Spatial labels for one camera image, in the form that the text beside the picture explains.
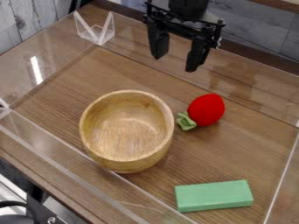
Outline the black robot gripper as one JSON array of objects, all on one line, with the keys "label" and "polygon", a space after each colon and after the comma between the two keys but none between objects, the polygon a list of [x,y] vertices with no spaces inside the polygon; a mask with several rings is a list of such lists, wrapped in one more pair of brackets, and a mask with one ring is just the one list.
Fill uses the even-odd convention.
[{"label": "black robot gripper", "polygon": [[186,71],[195,72],[205,63],[210,47],[221,46],[225,19],[209,11],[210,0],[167,0],[161,6],[157,0],[146,0],[145,23],[149,31],[150,50],[159,60],[170,49],[170,32],[193,39],[187,54]]}]

